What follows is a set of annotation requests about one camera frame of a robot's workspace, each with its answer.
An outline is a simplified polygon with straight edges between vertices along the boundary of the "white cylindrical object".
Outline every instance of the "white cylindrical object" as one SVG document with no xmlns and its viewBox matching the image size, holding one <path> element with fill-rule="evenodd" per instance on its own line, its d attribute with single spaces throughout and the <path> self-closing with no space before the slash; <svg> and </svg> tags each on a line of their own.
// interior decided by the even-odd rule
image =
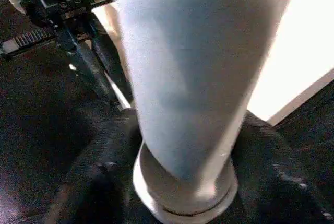
<svg viewBox="0 0 334 224">
<path fill-rule="evenodd" d="M 271 33 L 267 0 L 117 0 L 147 147 L 175 178 L 214 181 Z"/>
</svg>

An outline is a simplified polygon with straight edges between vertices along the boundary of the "white tube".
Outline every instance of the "white tube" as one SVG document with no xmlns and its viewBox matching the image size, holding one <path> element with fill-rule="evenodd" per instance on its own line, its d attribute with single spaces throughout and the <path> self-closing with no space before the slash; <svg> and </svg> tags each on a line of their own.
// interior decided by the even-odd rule
<svg viewBox="0 0 334 224">
<path fill-rule="evenodd" d="M 117 0 L 147 147 L 175 178 L 214 181 L 271 33 L 267 0 Z"/>
</svg>

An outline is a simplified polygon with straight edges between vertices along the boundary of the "screw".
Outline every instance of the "screw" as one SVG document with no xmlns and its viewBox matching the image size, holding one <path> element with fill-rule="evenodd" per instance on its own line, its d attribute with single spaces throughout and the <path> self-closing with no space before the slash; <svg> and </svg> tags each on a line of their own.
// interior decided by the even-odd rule
<svg viewBox="0 0 334 224">
<path fill-rule="evenodd" d="M 66 8 L 67 4 L 66 4 L 66 2 L 60 2 L 60 6 L 61 6 L 61 8 Z"/>
<path fill-rule="evenodd" d="M 76 4 L 81 3 L 81 0 L 73 0 L 73 1 L 74 1 L 74 3 L 76 3 Z"/>
</svg>

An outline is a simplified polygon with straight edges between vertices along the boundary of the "black fabric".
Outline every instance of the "black fabric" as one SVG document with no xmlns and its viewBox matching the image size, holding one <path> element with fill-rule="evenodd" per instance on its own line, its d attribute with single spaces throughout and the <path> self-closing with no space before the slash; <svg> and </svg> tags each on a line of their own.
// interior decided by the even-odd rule
<svg viewBox="0 0 334 224">
<path fill-rule="evenodd" d="M 334 81 L 275 129 L 293 148 L 322 195 L 334 202 Z"/>
<path fill-rule="evenodd" d="M 54 44 L 0 61 L 0 223 L 45 212 L 109 117 L 68 64 Z"/>
</svg>

